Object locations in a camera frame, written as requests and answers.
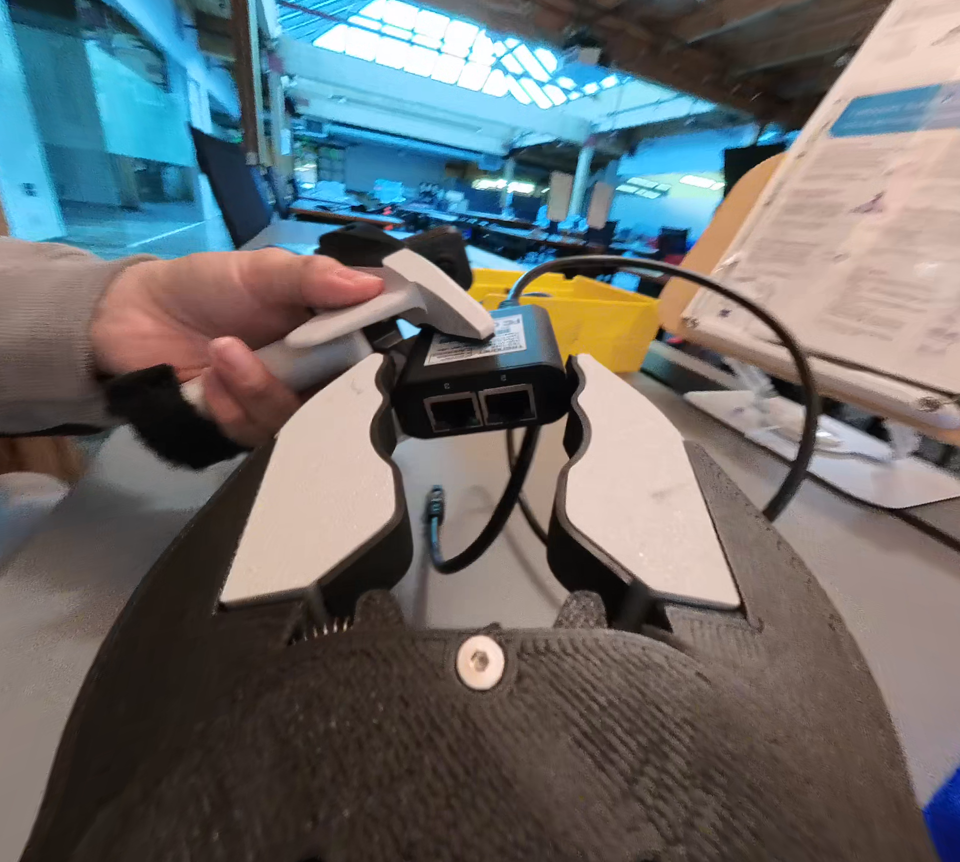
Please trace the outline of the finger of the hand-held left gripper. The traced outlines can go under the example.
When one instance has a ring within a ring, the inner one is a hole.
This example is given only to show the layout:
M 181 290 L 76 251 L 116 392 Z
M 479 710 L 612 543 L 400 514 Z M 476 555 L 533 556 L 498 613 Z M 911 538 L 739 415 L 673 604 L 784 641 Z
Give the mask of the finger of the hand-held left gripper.
M 463 340 L 486 342 L 494 337 L 491 314 L 428 258 L 404 248 L 385 256 L 382 268 L 400 292 L 393 315 Z

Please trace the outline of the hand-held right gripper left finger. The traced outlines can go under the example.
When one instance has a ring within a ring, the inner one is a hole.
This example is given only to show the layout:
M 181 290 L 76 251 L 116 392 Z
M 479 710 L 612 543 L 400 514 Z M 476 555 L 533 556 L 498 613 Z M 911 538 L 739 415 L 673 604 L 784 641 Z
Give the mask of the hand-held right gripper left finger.
M 284 425 L 222 584 L 223 607 L 330 582 L 401 524 L 392 368 L 383 354 L 368 355 Z

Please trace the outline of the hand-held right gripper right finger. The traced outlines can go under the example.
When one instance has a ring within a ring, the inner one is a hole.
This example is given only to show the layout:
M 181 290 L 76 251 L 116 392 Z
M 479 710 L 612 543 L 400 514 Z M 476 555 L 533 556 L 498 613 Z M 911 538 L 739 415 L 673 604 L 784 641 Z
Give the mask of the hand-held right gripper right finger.
M 630 589 L 654 603 L 735 612 L 741 596 L 687 442 L 642 392 L 596 358 L 571 356 L 570 409 L 547 561 L 609 612 Z

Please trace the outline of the black network adapter box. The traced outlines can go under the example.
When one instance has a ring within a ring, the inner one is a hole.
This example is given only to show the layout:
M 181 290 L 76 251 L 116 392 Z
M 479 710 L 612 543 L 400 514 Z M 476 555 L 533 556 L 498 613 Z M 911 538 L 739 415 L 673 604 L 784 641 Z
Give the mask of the black network adapter box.
M 390 401 L 400 432 L 420 440 L 558 422 L 571 387 L 549 314 L 522 304 L 494 311 L 485 342 L 423 328 Z

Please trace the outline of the person's left forearm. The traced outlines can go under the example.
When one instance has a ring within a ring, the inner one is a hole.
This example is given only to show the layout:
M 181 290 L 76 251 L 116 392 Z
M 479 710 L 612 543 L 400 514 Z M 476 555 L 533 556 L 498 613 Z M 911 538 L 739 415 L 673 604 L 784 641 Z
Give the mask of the person's left forearm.
M 59 243 L 2 237 L 2 436 L 114 427 L 90 327 L 114 280 L 153 260 L 145 255 L 104 260 Z

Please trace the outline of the grey desk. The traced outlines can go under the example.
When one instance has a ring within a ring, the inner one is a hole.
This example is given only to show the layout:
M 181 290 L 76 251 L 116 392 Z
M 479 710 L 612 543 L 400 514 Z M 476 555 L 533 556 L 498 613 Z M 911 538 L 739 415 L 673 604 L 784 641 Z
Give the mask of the grey desk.
M 2 559 L 2 860 L 936 860 L 958 555 L 818 485 L 770 524 L 673 402 L 735 612 L 430 576 L 431 464 L 503 458 L 391 413 L 400 525 L 225 608 L 274 447 L 189 472 L 116 430 Z

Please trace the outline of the person's left hand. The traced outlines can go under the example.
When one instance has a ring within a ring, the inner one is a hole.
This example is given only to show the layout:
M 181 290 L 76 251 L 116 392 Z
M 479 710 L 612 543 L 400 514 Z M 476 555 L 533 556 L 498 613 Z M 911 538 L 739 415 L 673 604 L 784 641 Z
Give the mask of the person's left hand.
M 97 370 L 121 376 L 167 365 L 198 378 L 222 434 L 244 448 L 275 436 L 302 399 L 256 351 L 317 311 L 363 304 L 377 276 L 281 248 L 147 260 L 109 285 L 89 331 Z

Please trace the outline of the row of office desks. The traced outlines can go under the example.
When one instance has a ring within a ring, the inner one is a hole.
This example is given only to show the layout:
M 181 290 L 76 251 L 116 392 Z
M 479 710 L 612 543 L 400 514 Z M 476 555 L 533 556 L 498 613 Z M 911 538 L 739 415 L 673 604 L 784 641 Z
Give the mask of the row of office desks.
M 613 222 L 601 230 L 560 230 L 559 223 L 526 214 L 520 218 L 499 213 L 475 211 L 464 200 L 454 206 L 441 199 L 426 203 L 405 201 L 385 204 L 375 212 L 339 211 L 332 208 L 295 208 L 296 221 L 320 223 L 334 232 L 355 229 L 368 237 L 385 234 L 400 238 L 414 234 L 457 230 L 471 245 L 510 259 L 528 255 L 571 257 L 577 255 L 614 255 L 652 258 L 670 263 L 681 261 L 691 247 L 688 231 L 662 229 L 649 243 L 618 234 Z

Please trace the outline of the black monitor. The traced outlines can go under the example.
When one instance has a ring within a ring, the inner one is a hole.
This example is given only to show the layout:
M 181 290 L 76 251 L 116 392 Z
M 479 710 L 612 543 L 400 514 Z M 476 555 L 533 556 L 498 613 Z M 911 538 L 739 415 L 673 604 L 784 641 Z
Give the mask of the black monitor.
M 244 148 L 200 129 L 189 128 L 198 161 L 221 210 L 234 249 L 241 249 L 267 229 L 273 209 L 258 170 L 247 164 Z

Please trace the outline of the yellow plastic bin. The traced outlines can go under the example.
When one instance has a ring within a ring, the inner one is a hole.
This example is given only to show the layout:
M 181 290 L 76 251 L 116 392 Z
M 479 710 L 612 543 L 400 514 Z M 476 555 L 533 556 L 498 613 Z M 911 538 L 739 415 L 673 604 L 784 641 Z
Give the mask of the yellow plastic bin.
M 661 328 L 657 299 L 563 270 L 533 280 L 520 302 L 549 314 L 561 358 L 588 354 L 618 375 L 642 368 Z

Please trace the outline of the printed paper document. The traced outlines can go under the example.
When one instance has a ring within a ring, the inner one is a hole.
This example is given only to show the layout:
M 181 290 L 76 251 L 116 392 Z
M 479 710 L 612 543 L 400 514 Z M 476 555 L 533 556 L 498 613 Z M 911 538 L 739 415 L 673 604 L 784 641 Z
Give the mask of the printed paper document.
M 713 273 L 813 355 L 958 394 L 959 0 L 892 0 Z

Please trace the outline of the blue object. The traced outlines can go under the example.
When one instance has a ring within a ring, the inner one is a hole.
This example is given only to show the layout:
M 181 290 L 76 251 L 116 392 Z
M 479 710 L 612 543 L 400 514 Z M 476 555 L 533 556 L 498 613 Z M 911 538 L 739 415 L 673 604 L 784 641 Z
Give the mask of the blue object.
M 926 803 L 922 815 L 941 861 L 959 861 L 959 784 L 956 768 Z

